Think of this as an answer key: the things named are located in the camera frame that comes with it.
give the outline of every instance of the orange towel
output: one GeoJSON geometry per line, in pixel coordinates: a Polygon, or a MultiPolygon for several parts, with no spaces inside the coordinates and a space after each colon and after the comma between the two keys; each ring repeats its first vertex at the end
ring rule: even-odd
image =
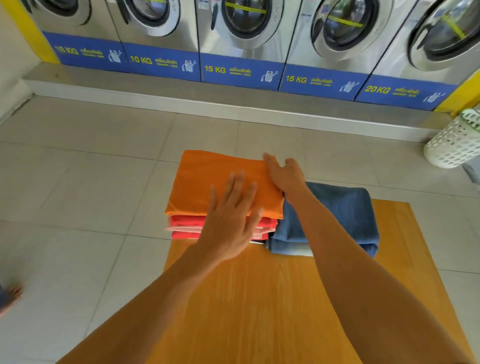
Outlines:
{"type": "Polygon", "coordinates": [[[183,152],[165,214],[206,215],[210,185],[215,186],[217,198],[220,199],[230,173],[241,170],[245,171],[243,193],[247,192],[252,182],[258,185],[253,207],[263,207],[263,216],[266,218],[283,218],[282,192],[271,181],[264,161],[203,150],[183,152]]]}

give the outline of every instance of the white plastic basket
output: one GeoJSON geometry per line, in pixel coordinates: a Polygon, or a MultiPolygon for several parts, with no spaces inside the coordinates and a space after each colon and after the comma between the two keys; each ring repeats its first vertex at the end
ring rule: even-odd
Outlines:
{"type": "Polygon", "coordinates": [[[480,113],[463,110],[423,149],[426,159],[442,168],[454,168],[480,155],[480,113]]]}

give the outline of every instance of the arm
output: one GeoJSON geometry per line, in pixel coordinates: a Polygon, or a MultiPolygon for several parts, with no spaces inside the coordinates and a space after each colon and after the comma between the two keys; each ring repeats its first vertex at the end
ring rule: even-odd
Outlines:
{"type": "Polygon", "coordinates": [[[202,234],[164,274],[65,355],[58,364],[143,364],[177,308],[220,262],[242,252],[252,239],[262,210],[247,213],[253,184],[241,197],[243,174],[233,173],[217,203],[215,190],[202,234]]]}
{"type": "Polygon", "coordinates": [[[328,298],[364,364],[472,363],[431,312],[310,192],[294,159],[285,167],[268,154],[264,159],[297,212],[328,298]]]}

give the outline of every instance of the wooden table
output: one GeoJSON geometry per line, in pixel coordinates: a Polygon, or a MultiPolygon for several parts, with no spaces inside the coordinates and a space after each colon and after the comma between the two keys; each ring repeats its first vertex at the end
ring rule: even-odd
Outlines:
{"type": "MultiPolygon", "coordinates": [[[[408,287],[471,356],[410,205],[374,200],[376,260],[408,287]]],[[[173,241],[166,268],[191,244],[173,241]]],[[[361,363],[312,257],[251,244],[198,287],[156,345],[149,364],[361,363]]]]}

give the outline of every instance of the washing machine door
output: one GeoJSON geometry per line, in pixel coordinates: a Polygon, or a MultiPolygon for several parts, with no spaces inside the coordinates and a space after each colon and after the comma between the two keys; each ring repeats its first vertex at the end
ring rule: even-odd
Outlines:
{"type": "Polygon", "coordinates": [[[351,58],[381,34],[392,7],[393,0],[321,1],[312,17],[312,45],[327,60],[351,58]]]}
{"type": "Polygon", "coordinates": [[[149,36],[167,36],[180,20],[180,0],[117,0],[126,24],[149,36]]]}
{"type": "Polygon", "coordinates": [[[30,0],[30,2],[32,8],[42,12],[44,16],[51,16],[56,22],[68,25],[84,25],[92,13],[90,0],[30,0]]]}
{"type": "Polygon", "coordinates": [[[240,49],[258,48],[280,24],[284,0],[213,0],[211,29],[240,49]]]}
{"type": "Polygon", "coordinates": [[[408,55],[419,70],[441,70],[479,42],[480,0],[445,0],[417,24],[408,55]]]}

